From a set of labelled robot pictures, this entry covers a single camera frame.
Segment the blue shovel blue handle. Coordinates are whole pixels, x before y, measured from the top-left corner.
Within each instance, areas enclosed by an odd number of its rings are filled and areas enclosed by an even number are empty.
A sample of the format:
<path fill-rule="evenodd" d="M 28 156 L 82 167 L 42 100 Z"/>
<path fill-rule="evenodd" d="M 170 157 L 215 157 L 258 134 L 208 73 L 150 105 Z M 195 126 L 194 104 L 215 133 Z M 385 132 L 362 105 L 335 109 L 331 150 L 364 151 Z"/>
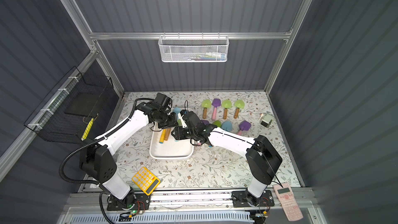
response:
<path fill-rule="evenodd" d="M 181 112 L 181 108 L 179 108 L 179 107 L 175 107 L 173 109 L 173 113 L 175 113 L 177 120 L 180 120 L 180 112 Z"/>

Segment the green shovel yellow handle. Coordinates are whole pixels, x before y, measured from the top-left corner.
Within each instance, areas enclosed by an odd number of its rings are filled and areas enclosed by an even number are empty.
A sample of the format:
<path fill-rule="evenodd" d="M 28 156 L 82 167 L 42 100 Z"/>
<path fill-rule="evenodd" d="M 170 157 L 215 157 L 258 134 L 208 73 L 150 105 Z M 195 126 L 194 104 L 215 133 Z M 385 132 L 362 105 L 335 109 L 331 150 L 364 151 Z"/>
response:
<path fill-rule="evenodd" d="M 221 127 L 221 122 L 219 120 L 214 121 L 212 124 L 217 126 L 218 128 Z"/>

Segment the green shovel brown handle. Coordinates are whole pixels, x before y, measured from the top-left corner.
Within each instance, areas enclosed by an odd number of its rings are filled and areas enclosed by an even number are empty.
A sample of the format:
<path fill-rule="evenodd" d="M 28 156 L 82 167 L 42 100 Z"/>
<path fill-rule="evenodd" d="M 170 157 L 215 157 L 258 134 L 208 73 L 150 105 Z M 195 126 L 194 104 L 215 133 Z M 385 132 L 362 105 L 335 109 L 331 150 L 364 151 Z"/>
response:
<path fill-rule="evenodd" d="M 222 101 L 221 106 L 224 108 L 223 119 L 226 120 L 228 116 L 228 109 L 232 107 L 232 102 L 231 100 L 224 100 Z"/>

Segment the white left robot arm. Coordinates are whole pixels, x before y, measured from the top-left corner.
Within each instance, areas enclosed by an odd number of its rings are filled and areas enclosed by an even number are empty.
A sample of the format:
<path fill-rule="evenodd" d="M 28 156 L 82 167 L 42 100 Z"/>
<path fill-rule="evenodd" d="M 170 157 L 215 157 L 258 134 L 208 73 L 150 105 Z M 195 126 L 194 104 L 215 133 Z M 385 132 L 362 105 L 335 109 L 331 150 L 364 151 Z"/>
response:
<path fill-rule="evenodd" d="M 170 97 L 162 93 L 158 93 L 154 99 L 136 99 L 126 118 L 82 149 L 80 169 L 93 177 L 101 189 L 124 200 L 133 190 L 120 176 L 114 154 L 132 135 L 150 123 L 166 129 L 177 126 L 176 114 L 171 110 L 172 102 Z"/>

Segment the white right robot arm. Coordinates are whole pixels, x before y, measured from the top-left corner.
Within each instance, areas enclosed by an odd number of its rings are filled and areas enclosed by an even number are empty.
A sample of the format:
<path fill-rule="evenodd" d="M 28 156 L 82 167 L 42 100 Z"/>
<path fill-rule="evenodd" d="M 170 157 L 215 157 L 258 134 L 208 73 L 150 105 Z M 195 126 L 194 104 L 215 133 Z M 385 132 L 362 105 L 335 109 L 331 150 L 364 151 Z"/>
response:
<path fill-rule="evenodd" d="M 245 158 L 252 174 L 247 187 L 247 198 L 261 198 L 283 161 L 265 136 L 248 138 L 225 131 L 214 124 L 205 125 L 193 111 L 182 110 L 178 119 L 182 125 L 172 131 L 175 139 L 188 139 L 193 142 L 193 146 L 221 147 Z"/>

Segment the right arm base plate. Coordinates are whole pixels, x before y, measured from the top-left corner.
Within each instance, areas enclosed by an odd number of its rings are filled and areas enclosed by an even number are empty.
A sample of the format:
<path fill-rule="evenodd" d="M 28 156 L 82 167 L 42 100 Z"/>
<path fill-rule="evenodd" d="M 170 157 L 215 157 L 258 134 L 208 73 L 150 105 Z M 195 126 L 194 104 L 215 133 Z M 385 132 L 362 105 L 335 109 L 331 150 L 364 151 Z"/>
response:
<path fill-rule="evenodd" d="M 259 198 L 253 196 L 247 190 L 233 191 L 231 199 L 235 208 L 275 206 L 274 198 L 270 190 L 263 191 Z"/>

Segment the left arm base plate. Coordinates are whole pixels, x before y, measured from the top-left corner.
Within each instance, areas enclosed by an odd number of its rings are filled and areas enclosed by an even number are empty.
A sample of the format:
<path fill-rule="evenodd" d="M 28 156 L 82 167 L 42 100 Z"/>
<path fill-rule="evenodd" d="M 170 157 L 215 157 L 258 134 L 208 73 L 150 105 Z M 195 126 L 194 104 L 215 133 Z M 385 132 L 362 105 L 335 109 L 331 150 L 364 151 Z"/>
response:
<path fill-rule="evenodd" d="M 151 196 L 146 194 L 128 194 L 123 200 L 110 196 L 107 200 L 108 211 L 146 211 L 150 206 Z"/>

